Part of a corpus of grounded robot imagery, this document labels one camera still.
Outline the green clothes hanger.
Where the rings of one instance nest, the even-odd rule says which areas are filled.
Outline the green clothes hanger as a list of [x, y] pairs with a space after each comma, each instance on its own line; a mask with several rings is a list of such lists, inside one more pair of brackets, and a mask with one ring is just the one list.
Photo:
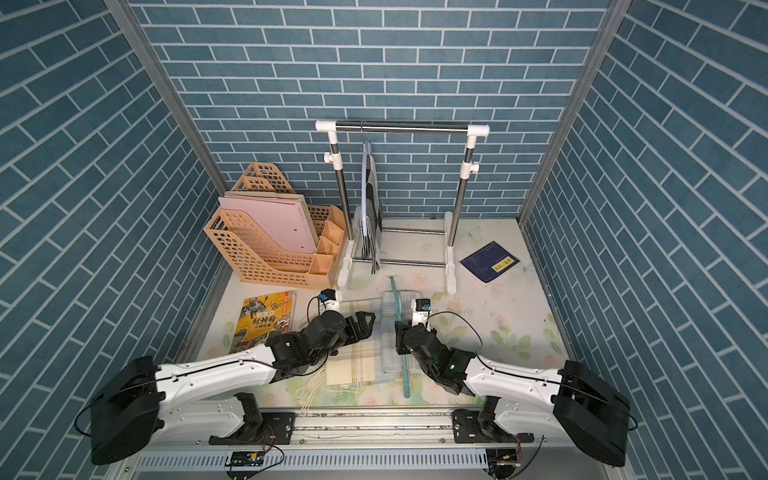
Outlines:
[[411, 397], [411, 387], [410, 387], [410, 375], [409, 375], [409, 367], [408, 367], [408, 359], [405, 357], [407, 352], [404, 350], [402, 346], [402, 334], [404, 333], [407, 324], [403, 320], [402, 317], [402, 300], [400, 293], [396, 286], [396, 281], [393, 276], [389, 277], [392, 295], [395, 303], [395, 350], [396, 353], [401, 358], [401, 366], [402, 366], [402, 376], [403, 376], [403, 395], [406, 399]]

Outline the pale plaid scarf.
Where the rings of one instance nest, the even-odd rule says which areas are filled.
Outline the pale plaid scarf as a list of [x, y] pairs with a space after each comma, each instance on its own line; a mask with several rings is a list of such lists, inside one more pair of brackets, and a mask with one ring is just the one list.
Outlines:
[[325, 366], [326, 385], [356, 387], [401, 380], [404, 356], [395, 349], [396, 302], [391, 291], [379, 298], [342, 301], [340, 311], [352, 316], [357, 311], [375, 314], [371, 336], [342, 347]]

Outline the black white checkered scarf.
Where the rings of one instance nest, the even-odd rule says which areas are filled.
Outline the black white checkered scarf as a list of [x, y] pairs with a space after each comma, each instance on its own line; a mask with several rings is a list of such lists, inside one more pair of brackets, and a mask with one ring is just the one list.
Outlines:
[[382, 214], [378, 193], [376, 165], [373, 148], [369, 140], [363, 145], [361, 217], [359, 221], [363, 260], [371, 261], [371, 273], [380, 269], [380, 243], [382, 237]]

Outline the light blue clothes hanger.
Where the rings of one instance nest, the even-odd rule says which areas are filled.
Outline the light blue clothes hanger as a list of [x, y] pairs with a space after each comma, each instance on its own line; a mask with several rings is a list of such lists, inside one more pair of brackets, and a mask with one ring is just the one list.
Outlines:
[[373, 187], [370, 183], [372, 174], [372, 145], [366, 137], [363, 137], [362, 154], [361, 228], [364, 237], [372, 239], [374, 235], [374, 198]]

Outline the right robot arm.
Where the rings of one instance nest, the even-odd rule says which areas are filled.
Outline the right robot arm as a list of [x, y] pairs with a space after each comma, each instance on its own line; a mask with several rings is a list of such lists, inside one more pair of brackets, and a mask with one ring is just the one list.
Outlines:
[[515, 367], [450, 348], [424, 324], [399, 327], [396, 348], [413, 355], [445, 391], [484, 397], [478, 422], [493, 440], [522, 433], [567, 437], [595, 460], [625, 465], [631, 402], [585, 365], [567, 360], [559, 370]]

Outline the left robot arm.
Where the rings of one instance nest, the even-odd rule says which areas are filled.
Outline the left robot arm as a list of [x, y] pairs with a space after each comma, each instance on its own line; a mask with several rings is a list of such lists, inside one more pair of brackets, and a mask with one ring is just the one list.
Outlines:
[[268, 385], [315, 372], [347, 345], [368, 339], [376, 316], [326, 310], [297, 332], [273, 332], [265, 343], [223, 357], [157, 365], [150, 356], [130, 361], [94, 394], [91, 462], [125, 459], [168, 434], [183, 406], [234, 389]]

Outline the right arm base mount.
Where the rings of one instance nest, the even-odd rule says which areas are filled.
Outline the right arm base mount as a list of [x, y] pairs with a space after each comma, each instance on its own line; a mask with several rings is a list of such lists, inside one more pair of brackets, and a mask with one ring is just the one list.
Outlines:
[[464, 443], [532, 443], [532, 433], [517, 435], [504, 431], [495, 423], [499, 397], [487, 397], [481, 410], [456, 409], [452, 412], [454, 441]]

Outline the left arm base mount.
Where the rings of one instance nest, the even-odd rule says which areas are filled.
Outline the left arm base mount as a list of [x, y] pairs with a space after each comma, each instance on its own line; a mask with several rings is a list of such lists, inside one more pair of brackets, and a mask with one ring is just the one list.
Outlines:
[[235, 398], [243, 408], [241, 424], [225, 437], [211, 435], [210, 445], [288, 445], [296, 414], [293, 412], [263, 413], [251, 393], [237, 393]]

